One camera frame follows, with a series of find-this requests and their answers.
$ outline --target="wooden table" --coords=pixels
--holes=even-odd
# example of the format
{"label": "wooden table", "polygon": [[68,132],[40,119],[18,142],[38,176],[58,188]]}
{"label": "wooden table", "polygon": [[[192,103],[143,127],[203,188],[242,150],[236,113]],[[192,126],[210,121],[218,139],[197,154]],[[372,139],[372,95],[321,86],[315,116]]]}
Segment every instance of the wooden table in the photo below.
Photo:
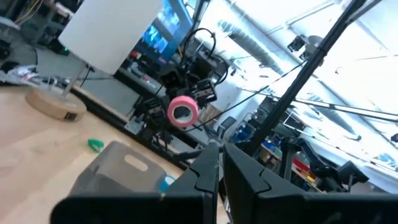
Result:
{"label": "wooden table", "polygon": [[[26,90],[0,88],[0,223],[48,223],[53,206],[96,157],[87,146],[89,138],[105,144],[123,142],[168,175],[178,178],[182,174],[178,167],[91,113],[77,123],[64,123],[36,111],[25,101]],[[220,198],[217,220],[229,221]]]}
{"label": "wooden table", "polygon": [[[270,156],[267,158],[266,161],[264,161],[266,164],[267,162],[271,162],[271,159],[275,159],[276,161],[281,162],[282,158],[280,158],[277,154],[272,152],[269,148],[265,147],[265,145],[261,144],[261,147],[263,150],[265,150]],[[313,189],[315,189],[317,192],[320,193],[325,193],[324,191],[320,190],[313,182],[309,181],[305,175],[303,175],[300,171],[297,170],[297,166],[295,164],[292,164],[292,171],[295,172],[299,177],[301,177],[304,181],[307,182]]]}

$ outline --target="round wooden lamp base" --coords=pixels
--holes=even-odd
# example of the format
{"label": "round wooden lamp base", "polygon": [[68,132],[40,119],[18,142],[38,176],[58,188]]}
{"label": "round wooden lamp base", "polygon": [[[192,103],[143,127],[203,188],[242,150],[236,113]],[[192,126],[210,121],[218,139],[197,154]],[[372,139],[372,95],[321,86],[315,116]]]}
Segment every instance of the round wooden lamp base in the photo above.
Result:
{"label": "round wooden lamp base", "polygon": [[61,97],[61,88],[52,87],[51,91],[31,88],[26,101],[36,110],[62,121],[79,121],[86,113],[86,105],[77,96],[68,93]]}

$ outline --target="duct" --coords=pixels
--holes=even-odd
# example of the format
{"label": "duct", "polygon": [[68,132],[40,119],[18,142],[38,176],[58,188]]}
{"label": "duct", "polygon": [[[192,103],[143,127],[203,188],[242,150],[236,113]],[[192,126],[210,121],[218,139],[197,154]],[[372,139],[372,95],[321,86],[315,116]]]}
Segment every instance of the duct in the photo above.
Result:
{"label": "duct", "polygon": [[[251,54],[263,65],[273,69],[273,71],[279,75],[285,74],[283,69],[281,69],[278,63],[270,56],[270,53],[264,50],[264,48],[261,47],[257,41],[247,34],[242,28],[226,21],[219,21],[218,25],[222,28],[223,32],[230,33],[229,38],[235,41],[240,47]],[[270,88],[267,88],[266,91],[273,94],[275,93],[275,91]],[[310,94],[308,100],[324,102],[320,96],[313,93]],[[358,135],[355,130],[336,111],[320,107],[316,107],[316,109],[335,124],[341,126],[347,130],[347,132],[354,135],[354,140],[359,141],[361,139],[361,136]]]}

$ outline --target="black stand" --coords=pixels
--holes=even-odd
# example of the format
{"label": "black stand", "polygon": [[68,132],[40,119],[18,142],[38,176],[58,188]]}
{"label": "black stand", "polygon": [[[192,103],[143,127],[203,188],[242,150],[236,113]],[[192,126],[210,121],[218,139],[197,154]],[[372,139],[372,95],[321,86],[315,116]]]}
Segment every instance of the black stand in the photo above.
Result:
{"label": "black stand", "polygon": [[323,58],[327,55],[332,46],[336,43],[338,38],[342,35],[344,30],[350,24],[348,21],[351,15],[355,13],[360,7],[364,5],[365,0],[354,0],[347,7],[345,12],[342,13],[340,18],[337,20],[335,25],[330,29],[329,33],[323,39],[315,53],[301,69],[297,78],[293,81],[292,85],[287,89],[286,93],[280,98],[275,108],[270,112],[265,121],[261,124],[261,127],[256,130],[251,143],[244,151],[250,156],[253,155],[256,149],[260,146],[263,140],[270,134],[272,129],[278,123],[282,113],[286,111],[291,102],[294,100],[296,95],[302,89],[304,84],[312,76],[312,73],[317,69]]}

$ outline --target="computer monitor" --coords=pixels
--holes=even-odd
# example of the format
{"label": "computer monitor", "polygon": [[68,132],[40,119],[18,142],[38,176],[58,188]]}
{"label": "computer monitor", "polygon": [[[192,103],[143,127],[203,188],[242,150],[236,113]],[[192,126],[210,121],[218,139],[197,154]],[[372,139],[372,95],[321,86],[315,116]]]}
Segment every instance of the computer monitor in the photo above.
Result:
{"label": "computer monitor", "polygon": [[164,8],[133,49],[160,66],[168,63],[193,25],[182,0],[163,1]]}

